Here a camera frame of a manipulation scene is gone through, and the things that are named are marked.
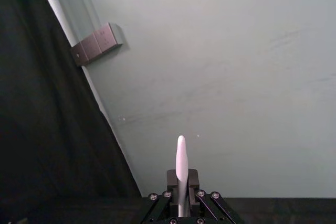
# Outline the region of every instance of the black fabric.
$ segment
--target black fabric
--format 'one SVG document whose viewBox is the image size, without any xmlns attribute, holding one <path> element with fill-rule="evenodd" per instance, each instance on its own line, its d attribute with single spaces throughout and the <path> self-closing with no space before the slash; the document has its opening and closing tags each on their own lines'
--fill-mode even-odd
<svg viewBox="0 0 336 224">
<path fill-rule="evenodd" d="M 335 199 L 228 198 L 246 224 L 336 223 Z M 140 199 L 57 199 L 27 218 L 29 223 L 130 223 Z"/>
<path fill-rule="evenodd" d="M 48 1 L 0 0 L 0 42 L 2 214 L 54 195 L 140 196 Z"/>
</svg>

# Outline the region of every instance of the white wall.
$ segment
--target white wall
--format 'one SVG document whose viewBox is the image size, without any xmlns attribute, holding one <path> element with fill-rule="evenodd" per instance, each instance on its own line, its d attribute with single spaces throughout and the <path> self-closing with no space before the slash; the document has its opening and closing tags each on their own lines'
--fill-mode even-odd
<svg viewBox="0 0 336 224">
<path fill-rule="evenodd" d="M 336 0 L 66 1 L 124 33 L 88 71 L 143 195 L 184 134 L 208 192 L 336 197 Z"/>
</svg>

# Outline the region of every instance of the bolt head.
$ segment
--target bolt head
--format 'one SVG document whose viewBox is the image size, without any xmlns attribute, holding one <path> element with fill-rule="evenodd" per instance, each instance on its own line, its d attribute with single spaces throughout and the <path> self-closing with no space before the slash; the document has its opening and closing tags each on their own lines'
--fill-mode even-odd
<svg viewBox="0 0 336 224">
<path fill-rule="evenodd" d="M 211 194 L 211 197 L 213 197 L 214 199 L 218 199 L 219 198 L 219 193 L 215 191 Z"/>
<path fill-rule="evenodd" d="M 166 198 L 169 198 L 170 196 L 172 196 L 172 193 L 170 191 L 165 191 L 163 193 L 163 196 L 166 197 Z"/>
<path fill-rule="evenodd" d="M 158 198 L 157 194 L 149 194 L 149 199 L 150 200 L 156 200 Z"/>
<path fill-rule="evenodd" d="M 204 224 L 205 220 L 203 218 L 198 218 L 197 219 L 197 224 Z"/>
<path fill-rule="evenodd" d="M 170 224 L 177 224 L 177 220 L 176 219 L 171 219 L 169 223 Z"/>
<path fill-rule="evenodd" d="M 200 196 L 200 197 L 203 197 L 203 196 L 205 195 L 205 191 L 203 191 L 203 190 L 199 190 L 199 191 L 197 192 L 197 195 Z"/>
</svg>

